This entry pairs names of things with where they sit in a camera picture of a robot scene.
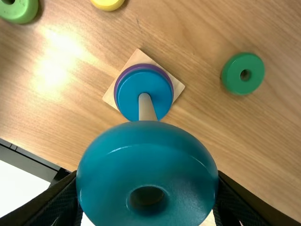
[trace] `wood grain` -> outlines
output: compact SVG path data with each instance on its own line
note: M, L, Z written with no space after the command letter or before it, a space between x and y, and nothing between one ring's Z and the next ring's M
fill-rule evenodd
M223 171L301 222L301 3L129 0L115 12L45 1L41 17L0 21L0 137L69 170L126 120L102 96L136 48L186 85L164 122L195 135ZM229 94L235 53L266 65L260 88Z

